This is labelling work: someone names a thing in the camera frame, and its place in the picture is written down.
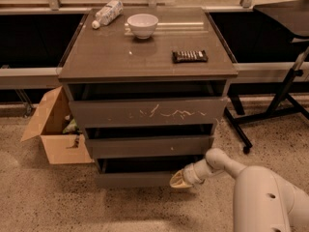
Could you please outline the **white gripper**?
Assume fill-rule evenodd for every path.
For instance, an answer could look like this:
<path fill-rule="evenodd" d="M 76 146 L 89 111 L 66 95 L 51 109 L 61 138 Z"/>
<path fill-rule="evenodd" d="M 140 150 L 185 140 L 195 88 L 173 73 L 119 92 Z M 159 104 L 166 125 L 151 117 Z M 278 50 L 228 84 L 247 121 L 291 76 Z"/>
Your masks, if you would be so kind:
<path fill-rule="evenodd" d="M 189 189 L 192 185 L 202 184 L 213 174 L 211 166 L 205 159 L 187 165 L 183 171 L 179 170 L 170 180 L 173 189 Z"/>

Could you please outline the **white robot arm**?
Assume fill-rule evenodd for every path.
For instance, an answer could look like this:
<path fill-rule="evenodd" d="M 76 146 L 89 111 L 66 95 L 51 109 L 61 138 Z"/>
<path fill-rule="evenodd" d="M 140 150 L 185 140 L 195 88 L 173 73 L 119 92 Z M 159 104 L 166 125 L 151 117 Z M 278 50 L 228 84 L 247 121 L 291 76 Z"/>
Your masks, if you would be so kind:
<path fill-rule="evenodd" d="M 235 180 L 234 232 L 291 232 L 294 227 L 309 224 L 306 192 L 275 172 L 241 164 L 218 148 L 207 150 L 203 159 L 179 170 L 170 186 L 191 188 L 223 172 Z"/>

